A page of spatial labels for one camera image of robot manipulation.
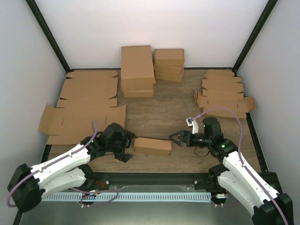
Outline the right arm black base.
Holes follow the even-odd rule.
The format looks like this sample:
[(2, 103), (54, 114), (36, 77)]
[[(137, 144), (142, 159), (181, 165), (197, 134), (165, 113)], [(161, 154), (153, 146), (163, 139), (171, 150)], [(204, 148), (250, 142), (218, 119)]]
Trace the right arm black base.
[(206, 192), (222, 192), (225, 188), (218, 183), (217, 175), (213, 173), (196, 173), (193, 175), (195, 190), (205, 190)]

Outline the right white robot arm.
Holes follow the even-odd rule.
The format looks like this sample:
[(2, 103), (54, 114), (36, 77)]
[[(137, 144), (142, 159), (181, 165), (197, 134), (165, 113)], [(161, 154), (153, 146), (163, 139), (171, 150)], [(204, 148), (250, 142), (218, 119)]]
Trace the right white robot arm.
[(224, 138), (215, 117), (203, 119), (204, 132), (198, 132), (197, 122), (186, 119), (192, 131), (181, 130), (169, 135), (178, 146), (207, 148), (220, 164), (209, 169), (209, 185), (230, 192), (249, 212), (255, 225), (292, 225), (293, 201), (268, 184), (245, 160), (238, 146)]

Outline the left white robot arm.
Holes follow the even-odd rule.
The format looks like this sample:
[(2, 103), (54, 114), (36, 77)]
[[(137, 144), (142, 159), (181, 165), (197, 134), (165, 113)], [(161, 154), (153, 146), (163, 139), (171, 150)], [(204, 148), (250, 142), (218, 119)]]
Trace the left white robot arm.
[(57, 192), (91, 189), (96, 178), (89, 162), (108, 153), (124, 163), (132, 157), (125, 150), (130, 147), (135, 134), (117, 123), (108, 125), (104, 131), (98, 131), (95, 120), (91, 126), (92, 136), (84, 138), (69, 151), (38, 165), (19, 165), (7, 186), (7, 206), (24, 213)]

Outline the small cardboard box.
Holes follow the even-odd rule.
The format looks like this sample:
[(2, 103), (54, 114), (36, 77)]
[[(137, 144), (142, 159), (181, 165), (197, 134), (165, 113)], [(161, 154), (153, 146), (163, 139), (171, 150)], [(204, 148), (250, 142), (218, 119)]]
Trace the small cardboard box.
[(136, 153), (167, 157), (172, 151), (172, 144), (167, 140), (136, 138), (134, 143)]

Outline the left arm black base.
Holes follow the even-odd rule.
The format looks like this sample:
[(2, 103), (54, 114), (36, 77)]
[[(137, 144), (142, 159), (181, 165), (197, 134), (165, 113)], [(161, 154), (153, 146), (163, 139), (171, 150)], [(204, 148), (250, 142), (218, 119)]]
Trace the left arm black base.
[(105, 173), (96, 173), (94, 175), (79, 174), (72, 175), (68, 183), (67, 190), (78, 192), (95, 192), (108, 190), (110, 186), (110, 175)]

